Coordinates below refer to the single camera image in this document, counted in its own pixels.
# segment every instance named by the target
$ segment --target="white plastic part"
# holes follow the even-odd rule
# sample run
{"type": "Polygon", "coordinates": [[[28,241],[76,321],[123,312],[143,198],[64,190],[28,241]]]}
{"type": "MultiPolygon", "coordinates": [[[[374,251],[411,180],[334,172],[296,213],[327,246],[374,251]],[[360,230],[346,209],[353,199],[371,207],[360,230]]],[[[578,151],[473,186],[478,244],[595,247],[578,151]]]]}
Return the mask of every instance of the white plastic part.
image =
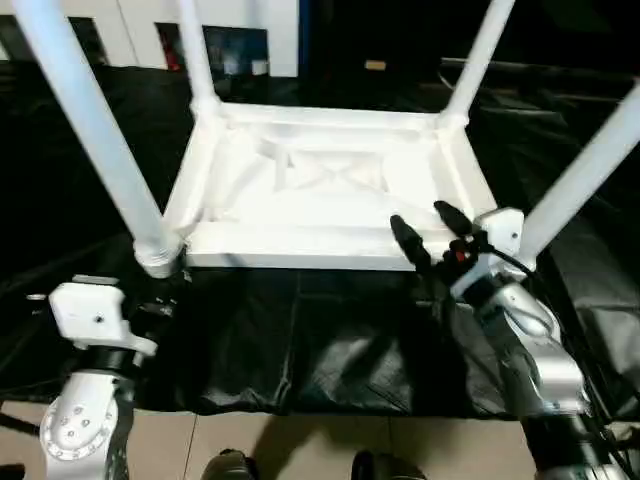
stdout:
{"type": "Polygon", "coordinates": [[[194,266],[409,270],[400,213],[434,255],[452,234],[433,202],[496,204],[463,129],[436,114],[225,104],[198,120],[166,219],[194,266]]]}
{"type": "Polygon", "coordinates": [[[14,0],[16,16],[51,88],[135,239],[136,258],[168,276],[179,239],[158,207],[56,0],[14,0]]]}
{"type": "Polygon", "coordinates": [[[585,202],[640,142],[640,85],[636,85],[565,170],[524,224],[519,257],[532,264],[585,202]]]}
{"type": "Polygon", "coordinates": [[[131,333],[122,318],[122,291],[111,285],[63,283],[49,296],[60,335],[80,347],[102,345],[153,356],[157,344],[131,333]]]}
{"type": "Polygon", "coordinates": [[[194,0],[178,0],[180,6],[180,37],[187,61],[187,70],[193,93],[191,108],[194,113],[215,113],[220,99],[213,89],[213,78],[207,55],[202,24],[194,0]]]}
{"type": "Polygon", "coordinates": [[[76,372],[47,409],[40,426],[47,479],[108,478],[110,439],[118,422],[116,377],[76,372]]]}
{"type": "Polygon", "coordinates": [[[473,42],[467,63],[456,83],[449,105],[442,112],[442,121],[449,122],[459,117],[467,123],[469,108],[480,88],[482,78],[489,66],[500,35],[509,19],[515,0],[492,0],[485,14],[480,31],[473,42]]]}

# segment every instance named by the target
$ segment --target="black cable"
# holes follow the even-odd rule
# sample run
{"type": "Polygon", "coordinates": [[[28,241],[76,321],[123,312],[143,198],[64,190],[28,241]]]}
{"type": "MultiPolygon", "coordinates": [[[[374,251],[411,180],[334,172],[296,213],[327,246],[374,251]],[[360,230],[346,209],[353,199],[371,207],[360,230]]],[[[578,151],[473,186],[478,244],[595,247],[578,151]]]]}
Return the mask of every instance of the black cable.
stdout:
{"type": "MultiPolygon", "coordinates": [[[[553,311],[553,307],[551,305],[551,301],[550,301],[549,295],[547,294],[546,287],[545,287],[544,283],[542,282],[542,280],[540,279],[540,277],[538,275],[536,275],[531,269],[527,268],[527,266],[524,265],[519,260],[513,258],[511,255],[508,255],[508,254],[506,254],[504,252],[501,252],[500,250],[497,250],[492,245],[489,245],[489,247],[486,250],[487,250],[487,253],[492,253],[495,256],[499,257],[500,259],[504,260],[505,262],[511,264],[512,266],[514,266],[518,270],[520,270],[522,273],[524,273],[529,279],[531,279],[531,281],[534,282],[534,284],[537,286],[537,289],[539,290],[539,293],[544,297],[545,303],[547,304],[546,305],[547,308],[549,308],[551,313],[556,318],[558,318],[558,319],[560,318],[553,311]]],[[[560,329],[562,330],[562,332],[566,333],[566,332],[564,332],[564,330],[562,328],[562,325],[560,324],[559,321],[558,321],[558,325],[560,326],[560,329]]],[[[614,376],[616,378],[621,380],[628,387],[631,387],[631,392],[632,392],[634,398],[636,399],[636,401],[638,402],[638,404],[640,405],[640,392],[637,391],[635,385],[633,385],[632,382],[628,378],[626,378],[624,375],[622,375],[620,372],[618,372],[615,368],[613,368],[613,366],[611,366],[608,363],[600,360],[597,356],[595,356],[593,354],[593,352],[591,352],[585,346],[583,346],[583,345],[574,345],[574,346],[577,346],[579,348],[579,350],[581,351],[581,353],[583,355],[588,356],[589,359],[591,361],[593,361],[595,364],[597,364],[600,367],[604,367],[607,370],[609,370],[610,372],[614,373],[614,376]]],[[[585,385],[587,386],[587,388],[590,387],[588,382],[585,383],[585,385]]],[[[615,438],[612,439],[612,438],[609,437],[609,435],[607,435],[607,433],[609,431],[607,430],[605,421],[597,414],[594,415],[593,419],[595,421],[594,423],[597,424],[596,428],[598,429],[596,432],[593,432],[593,433],[596,433],[598,438],[602,439],[603,446],[607,449],[607,451],[611,454],[611,456],[614,458],[614,460],[618,463],[620,468],[624,471],[625,475],[627,475],[630,480],[640,480],[640,477],[638,475],[636,475],[636,473],[633,471],[633,468],[631,467],[630,462],[625,460],[623,458],[623,456],[620,454],[620,452],[618,451],[617,443],[615,441],[615,438]]]]}

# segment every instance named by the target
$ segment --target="person's foot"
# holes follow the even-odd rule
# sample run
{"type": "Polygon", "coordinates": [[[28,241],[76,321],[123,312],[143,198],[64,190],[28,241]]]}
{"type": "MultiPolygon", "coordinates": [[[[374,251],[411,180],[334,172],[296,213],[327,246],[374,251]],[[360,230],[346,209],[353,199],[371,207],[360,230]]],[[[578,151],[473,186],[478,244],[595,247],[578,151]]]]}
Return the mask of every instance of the person's foot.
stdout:
{"type": "Polygon", "coordinates": [[[238,450],[225,449],[211,459],[202,480],[258,480],[258,470],[253,459],[238,450]]]}
{"type": "Polygon", "coordinates": [[[351,465],[351,480],[427,480],[415,465],[389,454],[359,452],[351,465]]]}

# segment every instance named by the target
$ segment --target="black plastic sheet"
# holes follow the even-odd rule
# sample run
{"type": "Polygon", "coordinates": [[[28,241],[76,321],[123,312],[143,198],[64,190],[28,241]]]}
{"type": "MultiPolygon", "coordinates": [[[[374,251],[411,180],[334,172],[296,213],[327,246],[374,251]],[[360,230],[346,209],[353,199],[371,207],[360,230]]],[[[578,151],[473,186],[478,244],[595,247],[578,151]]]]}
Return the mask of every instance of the black plastic sheet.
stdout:
{"type": "MultiPolygon", "coordinates": [[[[133,68],[97,76],[164,206],[192,128],[186,78],[133,68]]],[[[449,96],[441,85],[384,79],[249,78],[218,91],[239,102],[434,112],[449,96]]],[[[468,133],[487,180],[500,205],[525,210],[613,108],[491,92],[479,104],[468,133]]],[[[0,105],[9,133],[0,176],[9,232],[0,240],[0,396],[46,401],[76,352],[57,335],[46,304],[26,295],[46,294],[75,273],[126,277],[135,290],[144,274],[38,70],[1,65],[0,105]]],[[[634,165],[630,158],[624,168],[634,165]]],[[[633,178],[616,175],[554,242],[553,261],[541,261],[550,289],[565,292],[553,300],[568,340],[597,355],[586,367],[618,416],[630,414],[630,392],[610,366],[640,381],[638,257],[627,252],[637,229],[628,215],[637,207],[633,178]]],[[[143,408],[508,416],[495,357],[470,310],[452,304],[435,281],[272,269],[195,270],[193,279],[178,321],[146,366],[143,408]]]]}

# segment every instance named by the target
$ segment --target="white bracket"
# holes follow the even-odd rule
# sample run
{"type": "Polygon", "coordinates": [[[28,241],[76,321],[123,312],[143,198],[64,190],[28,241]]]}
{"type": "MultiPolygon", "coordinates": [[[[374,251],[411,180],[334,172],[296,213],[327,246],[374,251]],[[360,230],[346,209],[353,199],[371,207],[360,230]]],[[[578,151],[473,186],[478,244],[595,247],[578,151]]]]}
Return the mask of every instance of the white bracket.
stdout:
{"type": "Polygon", "coordinates": [[[63,283],[49,296],[60,334],[78,348],[102,345],[153,356],[158,345],[131,333],[122,318],[124,293],[113,285],[63,283]]]}

